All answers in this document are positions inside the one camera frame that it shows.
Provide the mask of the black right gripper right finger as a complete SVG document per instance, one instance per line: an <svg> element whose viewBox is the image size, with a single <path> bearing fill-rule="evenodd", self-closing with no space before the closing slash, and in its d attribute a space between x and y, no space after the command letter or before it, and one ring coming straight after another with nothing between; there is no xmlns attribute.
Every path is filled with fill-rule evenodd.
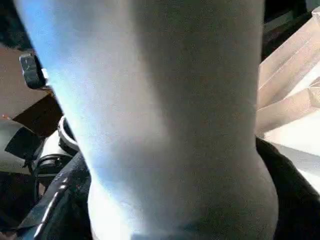
<svg viewBox="0 0 320 240"><path fill-rule="evenodd" d="M320 238L320 194L271 143L256 137L256 150L272 178L278 196L275 240Z"/></svg>

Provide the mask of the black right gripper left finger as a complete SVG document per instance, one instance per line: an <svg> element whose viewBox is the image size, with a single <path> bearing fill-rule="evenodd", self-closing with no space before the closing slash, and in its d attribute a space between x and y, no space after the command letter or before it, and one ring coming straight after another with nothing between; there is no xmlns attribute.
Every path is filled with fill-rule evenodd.
<svg viewBox="0 0 320 240"><path fill-rule="evenodd" d="M19 240L90 240L88 194L91 177L77 153L57 174L18 227Z"/></svg>

